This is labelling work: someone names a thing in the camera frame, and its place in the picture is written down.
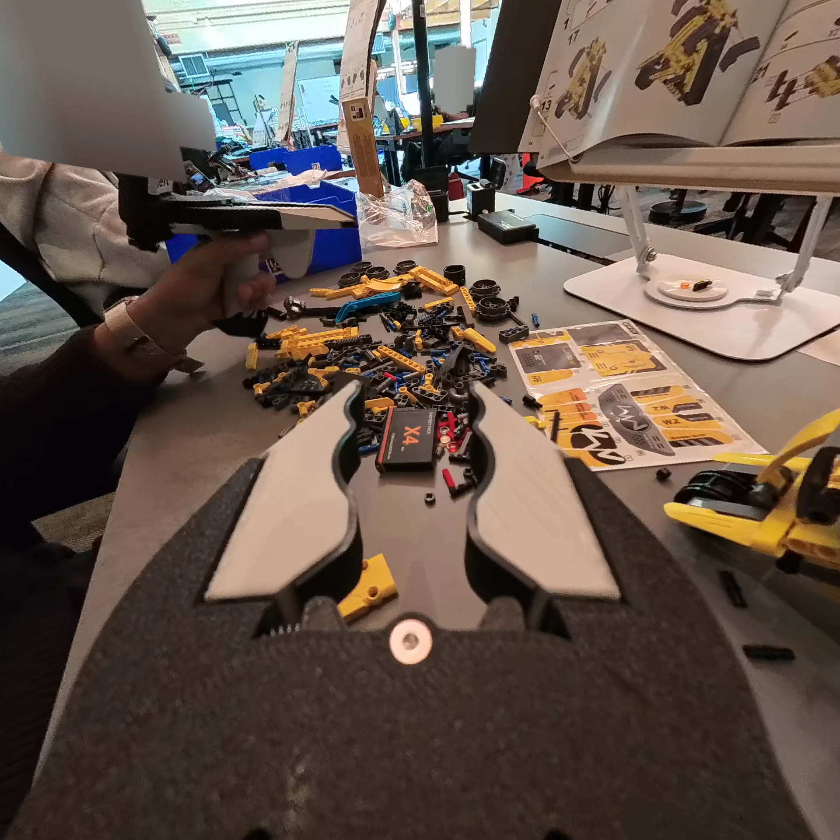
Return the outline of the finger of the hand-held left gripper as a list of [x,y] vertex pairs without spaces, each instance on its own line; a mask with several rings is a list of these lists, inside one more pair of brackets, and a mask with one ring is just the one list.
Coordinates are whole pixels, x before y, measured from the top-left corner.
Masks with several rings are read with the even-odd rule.
[[167,202],[173,233],[256,233],[277,230],[357,228],[356,216],[331,205],[246,201],[244,198],[186,199]]

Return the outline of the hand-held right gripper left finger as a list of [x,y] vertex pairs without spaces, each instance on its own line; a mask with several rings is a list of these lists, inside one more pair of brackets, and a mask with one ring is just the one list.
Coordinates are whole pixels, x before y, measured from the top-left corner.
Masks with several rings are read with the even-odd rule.
[[205,591],[205,602],[340,602],[359,583],[363,543],[350,483],[361,467],[360,380],[267,449]]

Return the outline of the yellow studded plate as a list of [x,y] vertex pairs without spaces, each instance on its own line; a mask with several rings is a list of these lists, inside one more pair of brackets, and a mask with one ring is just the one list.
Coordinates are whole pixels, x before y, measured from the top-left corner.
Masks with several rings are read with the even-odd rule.
[[360,579],[340,602],[339,613],[347,624],[352,624],[397,597],[398,589],[385,555],[378,553],[363,560]]

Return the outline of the pile of toy building bricks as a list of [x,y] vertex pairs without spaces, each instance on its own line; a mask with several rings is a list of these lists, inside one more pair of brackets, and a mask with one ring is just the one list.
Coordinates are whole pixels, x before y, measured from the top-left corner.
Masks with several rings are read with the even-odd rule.
[[294,417],[283,434],[311,417],[339,380],[360,380],[364,420],[359,453],[376,459],[391,407],[437,412],[434,467],[463,466],[463,479],[444,469],[451,497],[476,481],[469,459],[469,389],[508,377],[501,345],[529,335],[539,320],[520,317],[520,298],[486,278],[463,286],[462,266],[439,273],[405,260],[396,274],[363,262],[335,288],[312,289],[311,300],[289,297],[284,308],[259,313],[262,329],[249,342],[243,387],[265,409]]

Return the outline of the person's left forearm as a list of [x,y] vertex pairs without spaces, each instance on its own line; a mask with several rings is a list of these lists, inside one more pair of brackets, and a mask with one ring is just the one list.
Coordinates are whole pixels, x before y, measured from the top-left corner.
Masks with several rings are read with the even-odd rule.
[[2,377],[2,548],[39,540],[33,522],[115,491],[140,410],[172,369],[101,325]]

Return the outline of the person's left hand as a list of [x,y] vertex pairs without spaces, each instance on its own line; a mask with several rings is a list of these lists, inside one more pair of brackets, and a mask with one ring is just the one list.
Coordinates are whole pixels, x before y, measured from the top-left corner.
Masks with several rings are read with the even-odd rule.
[[224,275],[232,266],[268,255],[267,233],[223,234],[199,245],[131,303],[133,322],[170,354],[183,354],[225,315]]

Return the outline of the blue plastic bin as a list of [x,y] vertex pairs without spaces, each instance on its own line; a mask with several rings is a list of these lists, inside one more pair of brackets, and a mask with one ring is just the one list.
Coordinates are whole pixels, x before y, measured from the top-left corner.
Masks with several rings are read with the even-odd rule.
[[299,175],[313,169],[325,172],[343,170],[342,155],[334,144],[323,144],[301,150],[287,150],[277,146],[253,151],[248,157],[248,163],[255,171],[280,164],[292,175]]
[[[317,184],[279,187],[279,183],[267,188],[254,187],[248,194],[262,202],[303,203],[331,206],[357,218],[356,195],[341,183],[321,181]],[[194,234],[176,234],[166,244],[166,252],[172,264],[198,243]],[[314,275],[325,270],[349,266],[361,260],[361,240],[357,227],[327,228],[316,231],[313,253],[307,271]]]

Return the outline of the tall cardboard box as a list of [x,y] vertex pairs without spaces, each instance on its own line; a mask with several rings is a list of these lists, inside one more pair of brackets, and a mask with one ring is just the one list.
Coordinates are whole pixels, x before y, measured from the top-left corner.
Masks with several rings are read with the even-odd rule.
[[343,38],[339,81],[339,140],[352,159],[360,191],[383,198],[373,110],[377,69],[372,50],[385,1],[351,1]]

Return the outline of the black office chair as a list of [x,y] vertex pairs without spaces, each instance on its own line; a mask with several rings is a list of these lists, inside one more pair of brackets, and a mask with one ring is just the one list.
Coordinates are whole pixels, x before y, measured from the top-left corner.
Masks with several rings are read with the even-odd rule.
[[79,328],[95,327],[103,323],[102,315],[93,311],[68,287],[53,280],[35,253],[22,245],[3,224],[1,224],[1,261],[47,295],[66,315],[72,318]]

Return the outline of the yellow sticker sheet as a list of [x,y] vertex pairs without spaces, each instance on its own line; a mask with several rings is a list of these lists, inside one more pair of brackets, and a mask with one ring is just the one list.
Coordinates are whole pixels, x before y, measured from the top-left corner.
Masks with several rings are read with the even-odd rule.
[[510,348],[530,424],[593,470],[767,452],[632,321],[538,330]]

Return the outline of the flat black device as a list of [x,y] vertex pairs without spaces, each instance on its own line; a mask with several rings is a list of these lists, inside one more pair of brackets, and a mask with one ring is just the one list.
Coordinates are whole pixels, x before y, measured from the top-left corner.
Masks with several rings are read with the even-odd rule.
[[481,233],[501,245],[536,242],[539,239],[539,227],[510,210],[483,213],[476,218],[476,224]]

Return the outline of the yellow toy vehicle model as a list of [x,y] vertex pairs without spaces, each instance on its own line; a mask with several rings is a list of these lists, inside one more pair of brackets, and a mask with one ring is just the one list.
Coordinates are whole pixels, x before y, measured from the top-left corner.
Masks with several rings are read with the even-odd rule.
[[839,586],[839,411],[774,455],[717,455],[665,505],[693,529],[770,557],[778,570]]

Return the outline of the dark panel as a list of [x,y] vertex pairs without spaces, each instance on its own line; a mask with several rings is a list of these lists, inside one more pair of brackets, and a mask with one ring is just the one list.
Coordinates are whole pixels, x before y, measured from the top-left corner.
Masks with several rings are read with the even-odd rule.
[[474,155],[518,151],[550,47],[561,1],[503,1],[469,151]]

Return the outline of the white book stand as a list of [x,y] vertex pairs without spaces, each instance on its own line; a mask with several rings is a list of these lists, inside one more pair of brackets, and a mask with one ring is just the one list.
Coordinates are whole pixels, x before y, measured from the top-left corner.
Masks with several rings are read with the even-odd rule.
[[[838,327],[838,296],[802,286],[838,197],[838,142],[615,146],[547,164],[541,172],[556,182],[618,187],[633,257],[567,280],[563,288],[573,297],[731,361],[771,361]],[[771,280],[757,269],[723,268],[708,257],[688,259],[653,246],[636,194],[644,185],[801,194],[816,202],[793,267]]]

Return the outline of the open instruction booklet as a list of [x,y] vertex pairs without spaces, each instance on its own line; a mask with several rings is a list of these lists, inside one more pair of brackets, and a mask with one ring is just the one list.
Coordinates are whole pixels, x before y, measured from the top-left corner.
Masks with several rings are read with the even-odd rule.
[[562,2],[518,150],[838,141],[838,1]]

